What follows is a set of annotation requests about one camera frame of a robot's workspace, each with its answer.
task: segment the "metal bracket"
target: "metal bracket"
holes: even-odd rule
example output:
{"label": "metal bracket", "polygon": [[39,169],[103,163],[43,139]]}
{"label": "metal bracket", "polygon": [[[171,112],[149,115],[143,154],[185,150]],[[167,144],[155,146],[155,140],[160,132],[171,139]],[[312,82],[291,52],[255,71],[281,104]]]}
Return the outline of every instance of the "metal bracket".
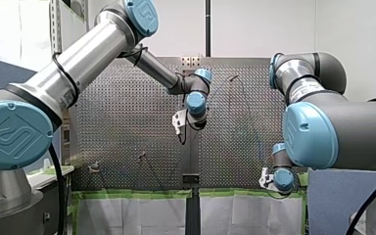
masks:
{"label": "metal bracket", "polygon": [[261,169],[261,176],[260,176],[260,179],[258,180],[258,184],[263,189],[267,189],[267,190],[274,191],[274,192],[280,192],[280,190],[278,190],[276,186],[274,186],[273,174],[270,174],[268,172],[268,167],[263,167]]}
{"label": "metal bracket", "polygon": [[188,123],[191,123],[191,124],[202,121],[201,119],[196,119],[190,116],[188,114],[187,109],[176,112],[176,114],[172,116],[172,125],[173,127],[175,127],[176,135],[181,134],[181,127],[188,124],[187,120],[188,120]]}
{"label": "metal bracket", "polygon": [[184,184],[199,184],[200,174],[182,174],[182,183]]}

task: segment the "blue joint cap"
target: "blue joint cap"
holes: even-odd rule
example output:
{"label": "blue joint cap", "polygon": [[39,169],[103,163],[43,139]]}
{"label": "blue joint cap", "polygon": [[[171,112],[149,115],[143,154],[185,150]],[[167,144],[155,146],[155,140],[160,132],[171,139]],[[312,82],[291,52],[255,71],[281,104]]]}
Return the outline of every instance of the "blue joint cap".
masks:
{"label": "blue joint cap", "polygon": [[159,20],[152,0],[124,0],[125,11],[140,34],[149,37],[158,31]]}
{"label": "blue joint cap", "polygon": [[53,140],[51,120],[29,103],[0,102],[0,170],[40,159]]}
{"label": "blue joint cap", "polygon": [[212,72],[210,70],[197,69],[195,70],[194,74],[202,78],[206,83],[212,83]]}
{"label": "blue joint cap", "polygon": [[273,174],[273,183],[277,189],[283,192],[290,191],[293,188],[295,178],[292,172],[286,168],[278,168]]}
{"label": "blue joint cap", "polygon": [[311,103],[290,105],[283,115],[286,152],[295,165],[324,169],[338,158],[338,138],[331,120]]}
{"label": "blue joint cap", "polygon": [[278,143],[273,145],[273,152],[271,152],[272,155],[275,155],[279,153],[280,151],[283,151],[286,149],[285,143]]}
{"label": "blue joint cap", "polygon": [[277,59],[281,55],[282,54],[278,53],[270,59],[270,67],[269,67],[269,70],[268,70],[268,83],[269,83],[271,89],[277,89],[276,72],[274,71],[274,66],[276,65]]}
{"label": "blue joint cap", "polygon": [[191,92],[187,97],[189,114],[194,118],[202,117],[207,111],[206,97],[198,91]]}

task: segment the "white wall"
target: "white wall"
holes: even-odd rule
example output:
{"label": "white wall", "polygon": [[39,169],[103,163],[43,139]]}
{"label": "white wall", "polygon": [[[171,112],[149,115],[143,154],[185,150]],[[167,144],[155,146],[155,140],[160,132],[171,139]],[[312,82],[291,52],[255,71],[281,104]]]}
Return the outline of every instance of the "white wall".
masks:
{"label": "white wall", "polygon": [[314,0],[213,0],[211,4],[213,57],[272,57],[277,52],[315,49]]}
{"label": "white wall", "polygon": [[376,0],[317,0],[316,50],[344,65],[350,100],[376,98]]}
{"label": "white wall", "polygon": [[51,61],[49,0],[0,0],[0,61],[39,71]]}
{"label": "white wall", "polygon": [[[89,20],[112,0],[88,0]],[[205,55],[205,0],[154,0],[160,29],[143,40],[157,56]],[[314,0],[211,1],[214,57],[271,57],[314,50]]]}

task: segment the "robotic arm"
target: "robotic arm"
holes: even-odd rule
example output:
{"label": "robotic arm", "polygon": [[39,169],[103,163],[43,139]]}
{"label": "robotic arm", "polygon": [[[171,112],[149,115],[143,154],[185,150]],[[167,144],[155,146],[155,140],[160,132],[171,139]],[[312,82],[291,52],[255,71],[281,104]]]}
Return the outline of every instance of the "robotic arm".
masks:
{"label": "robotic arm", "polygon": [[346,74],[337,59],[278,54],[271,60],[270,86],[285,96],[288,107],[285,143],[275,145],[274,174],[263,170],[262,187],[290,193],[292,165],[376,170],[376,99],[350,102],[342,95]]}
{"label": "robotic arm", "polygon": [[[158,29],[152,1],[116,1],[103,9],[96,22],[30,80],[0,90],[0,170],[21,168],[38,160],[61,125],[63,110],[74,105],[79,93],[118,55],[130,55],[126,57],[129,61],[138,61],[136,65],[170,94],[188,94],[186,119],[204,127],[211,72],[197,70],[183,77],[136,46]],[[185,119],[175,123],[183,126]]]}
{"label": "robotic arm", "polygon": [[186,124],[193,124],[196,129],[205,127],[208,114],[207,97],[212,82],[212,73],[209,70],[198,69],[188,76],[173,72],[142,45],[135,47],[129,55],[122,56],[166,87],[169,94],[187,95],[187,109],[178,111],[172,117],[177,135],[181,134],[180,128]]}

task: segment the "pegboard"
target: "pegboard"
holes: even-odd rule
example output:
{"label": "pegboard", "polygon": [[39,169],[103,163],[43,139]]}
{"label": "pegboard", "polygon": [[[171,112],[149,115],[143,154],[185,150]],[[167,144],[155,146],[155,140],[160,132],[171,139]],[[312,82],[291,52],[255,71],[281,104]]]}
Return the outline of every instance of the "pegboard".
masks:
{"label": "pegboard", "polygon": [[[179,71],[177,62],[167,64]],[[180,100],[126,60],[108,66],[71,112],[73,190],[180,188],[181,146],[171,124]],[[99,172],[90,172],[95,163]]]}
{"label": "pegboard", "polygon": [[[160,59],[181,71],[181,58]],[[259,187],[261,167],[282,140],[284,102],[268,86],[268,64],[201,59],[201,67],[213,72],[210,113],[196,141],[186,144],[199,150],[190,152],[197,155],[190,161],[199,164],[201,187]],[[73,190],[180,189],[181,165],[189,163],[181,160],[187,148],[171,125],[180,109],[180,96],[168,95],[126,60],[114,61],[71,111]],[[100,172],[92,173],[88,167],[96,162]]]}
{"label": "pegboard", "polygon": [[283,96],[269,88],[268,65],[268,59],[203,60],[213,80],[199,141],[201,187],[259,188],[261,168],[282,142],[285,109]]}

